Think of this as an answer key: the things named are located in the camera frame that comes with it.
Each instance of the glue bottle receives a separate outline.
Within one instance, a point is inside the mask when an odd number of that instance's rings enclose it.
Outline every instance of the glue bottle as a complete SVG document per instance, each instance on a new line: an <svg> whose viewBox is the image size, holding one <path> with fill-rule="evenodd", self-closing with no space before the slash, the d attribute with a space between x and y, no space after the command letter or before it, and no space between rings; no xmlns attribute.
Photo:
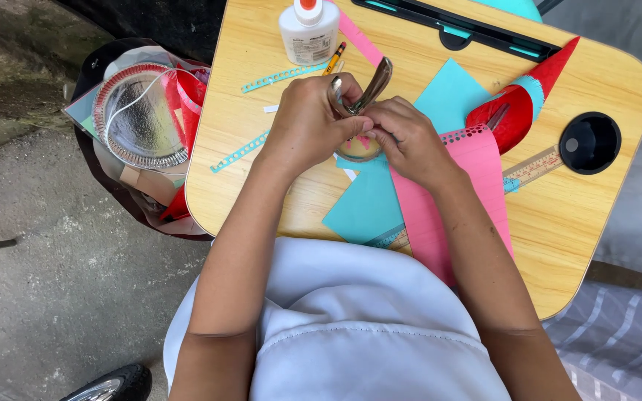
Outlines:
<svg viewBox="0 0 642 401"><path fill-rule="evenodd" d="M338 7L324 0L294 0L279 16L286 57L300 66L328 60L336 50Z"/></svg>

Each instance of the pink paper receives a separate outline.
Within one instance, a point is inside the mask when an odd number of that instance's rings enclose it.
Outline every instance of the pink paper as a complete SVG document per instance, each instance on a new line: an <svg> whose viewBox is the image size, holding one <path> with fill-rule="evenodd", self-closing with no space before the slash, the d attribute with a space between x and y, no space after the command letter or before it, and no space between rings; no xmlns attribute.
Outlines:
<svg viewBox="0 0 642 401"><path fill-rule="evenodd" d="M495 136L485 124L480 124L443 133L440 138L446 143L452 158L467 171L479 200L495 223L509 254L514 257L504 203L502 161L499 158ZM455 279L452 274L450 252L447 249L442 220L432 196L423 187L401 177L395 169L391 168L390 173L400 201L413 256L445 284L453 286Z"/></svg>

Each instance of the wooden desk surface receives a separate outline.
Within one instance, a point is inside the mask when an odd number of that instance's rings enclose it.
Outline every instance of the wooden desk surface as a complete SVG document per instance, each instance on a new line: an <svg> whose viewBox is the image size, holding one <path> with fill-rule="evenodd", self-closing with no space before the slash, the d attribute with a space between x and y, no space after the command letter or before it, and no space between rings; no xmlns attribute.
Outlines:
<svg viewBox="0 0 642 401"><path fill-rule="evenodd" d="M424 1L559 46L574 37L469 0ZM271 127L274 114L265 114L263 106L278 104L291 81L246 94L240 90L249 81L293 67L277 25L279 14L291 3L227 2L186 184L192 216L212 234L219 232L258 151L219 173L212 173L210 166ZM394 64L393 78L381 99L399 95L414 102L450 57L492 94L534 66L477 43L465 50L446 50L436 29L353 5L350 0L336 4ZM343 60L344 71L366 87L373 66L351 43ZM503 169L558 143L569 121L586 111L603 112L619 124L623 143L613 164L594 176L581 176L562 166L506 196L516 264L540 318L558 313L581 284L641 140L642 63L620 50L582 39L529 135L503 155ZM343 241L321 220L349 184L343 171L334 167L333 158L301 175L286 197L279 234Z"/></svg>

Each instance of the aluminum pie plate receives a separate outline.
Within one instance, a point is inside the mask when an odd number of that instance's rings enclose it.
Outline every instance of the aluminum pie plate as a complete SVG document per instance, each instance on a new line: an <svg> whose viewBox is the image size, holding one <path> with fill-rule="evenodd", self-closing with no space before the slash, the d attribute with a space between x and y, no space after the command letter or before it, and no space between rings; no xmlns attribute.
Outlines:
<svg viewBox="0 0 642 401"><path fill-rule="evenodd" d="M163 83L175 77L165 73L139 101L115 116L106 135L111 116L138 98L155 78L168 68L155 63L140 63L110 77L94 99L93 123L103 145L124 163L142 169L169 169L184 163L183 146L168 107ZM174 96L178 96L174 82Z"/></svg>

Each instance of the white cord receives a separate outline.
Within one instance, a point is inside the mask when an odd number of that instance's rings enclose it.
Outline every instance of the white cord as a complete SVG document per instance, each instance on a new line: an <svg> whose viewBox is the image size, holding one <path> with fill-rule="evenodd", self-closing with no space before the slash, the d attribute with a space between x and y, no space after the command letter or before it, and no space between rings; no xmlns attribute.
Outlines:
<svg viewBox="0 0 642 401"><path fill-rule="evenodd" d="M122 107L120 110L118 110L117 112L113 113L113 115L111 115L111 118L109 118L109 119L108 119L108 122L106 123L106 128L105 128L105 130L103 130L103 141L104 141L104 144L105 144L106 146L108 146L108 130L111 128L111 123L113 122L113 119L116 117L116 115L118 115L121 111L123 111L123 110L127 109L128 107L132 106L133 104L135 104L135 103L136 103L137 101L139 101L140 99L142 99L142 98L143 98L143 96L145 96L145 95L147 94L147 91L149 91L149 90L150 90L150 88L152 88L152 87L153 87L153 84L155 84L155 83L156 83L156 81L157 81L158 79L160 79L160 77L162 77L163 75L167 74L167 73L168 73L168 72L170 72L170 71L183 71L183 72L186 72L187 74L190 74L194 79L197 79L197 77L195 76L195 74L192 74L190 71L183 70L182 68L168 68L168 69L166 69L165 71L161 72L161 73L160 73L160 75L158 75L157 77L155 77L155 79L153 79L153 81L152 81L152 82L150 82L150 84L147 86L147 88L145 88L145 91L143 91L143 93L142 93L142 94L140 94L140 96L138 96L138 98L137 98L137 99L135 99L134 101L131 101L129 104L125 105L125 106L124 106L124 107ZM120 156L118 156L115 152L111 152L111 153L112 153L116 158L118 158L120 161L122 161L123 163L126 163L126 161L125 161L125 160L123 160L123 158L121 158ZM143 167L138 167L137 169L147 170L147 171L153 171L154 173L168 174L169 176L186 176L186 175L187 175L187 173L166 173L165 171L159 171L159 170L154 170L154 169L145 169L145 168L143 168Z"/></svg>

